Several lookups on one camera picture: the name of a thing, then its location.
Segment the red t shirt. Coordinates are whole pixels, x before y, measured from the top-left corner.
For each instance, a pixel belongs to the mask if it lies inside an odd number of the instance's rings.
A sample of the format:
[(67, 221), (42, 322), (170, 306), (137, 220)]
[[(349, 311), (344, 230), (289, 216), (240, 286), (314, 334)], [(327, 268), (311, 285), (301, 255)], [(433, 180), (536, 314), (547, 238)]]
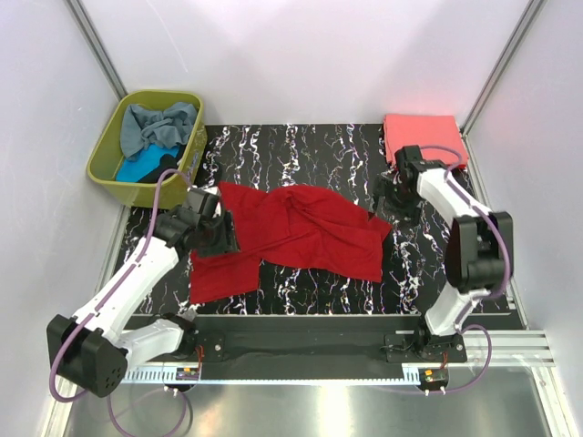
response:
[(240, 249), (210, 258), (191, 254), (191, 303), (257, 290), (263, 261), (294, 269), (324, 269), (350, 279), (381, 280), (383, 243), (391, 226), (342, 195), (308, 185), (266, 192), (221, 182), (219, 189), (233, 215)]

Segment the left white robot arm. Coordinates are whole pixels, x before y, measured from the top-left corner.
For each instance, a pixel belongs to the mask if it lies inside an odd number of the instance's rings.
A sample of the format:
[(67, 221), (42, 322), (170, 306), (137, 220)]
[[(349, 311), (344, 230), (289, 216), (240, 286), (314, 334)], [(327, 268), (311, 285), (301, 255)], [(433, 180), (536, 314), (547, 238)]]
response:
[(128, 371), (158, 356), (189, 359), (199, 351), (193, 310), (162, 314), (131, 332), (124, 329), (154, 286), (191, 252), (216, 257), (239, 249), (233, 215), (217, 187), (190, 188), (182, 204), (153, 212), (147, 233), (100, 292), (72, 316), (57, 314), (48, 323), (51, 395), (61, 402), (74, 400), (56, 388), (57, 378), (64, 378), (104, 398)]

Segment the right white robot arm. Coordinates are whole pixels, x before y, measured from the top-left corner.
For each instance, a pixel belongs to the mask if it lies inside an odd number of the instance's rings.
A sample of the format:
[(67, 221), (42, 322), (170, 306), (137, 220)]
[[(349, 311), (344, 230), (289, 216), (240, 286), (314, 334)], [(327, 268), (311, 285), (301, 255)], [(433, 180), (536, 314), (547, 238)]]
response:
[(433, 361), (455, 347), (462, 325), (483, 300), (496, 300), (505, 291), (513, 268), (514, 224), (509, 213), (495, 212), (472, 197), (452, 172), (452, 164), (429, 160), (421, 146), (403, 146), (394, 154), (397, 177), (374, 182), (373, 208), (387, 208), (415, 226), (422, 205), (430, 204), (449, 227), (445, 250), (446, 283), (435, 303), (421, 316), (402, 352)]

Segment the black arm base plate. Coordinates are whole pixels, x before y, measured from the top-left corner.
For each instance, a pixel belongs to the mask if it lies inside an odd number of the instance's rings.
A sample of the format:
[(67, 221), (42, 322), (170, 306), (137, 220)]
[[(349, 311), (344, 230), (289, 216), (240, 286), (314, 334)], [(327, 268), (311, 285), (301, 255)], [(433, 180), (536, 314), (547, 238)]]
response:
[(415, 351), (416, 316), (199, 315), (204, 381), (298, 384), (303, 381), (388, 381), (404, 364), (421, 367), (466, 360), (457, 343), (447, 358)]

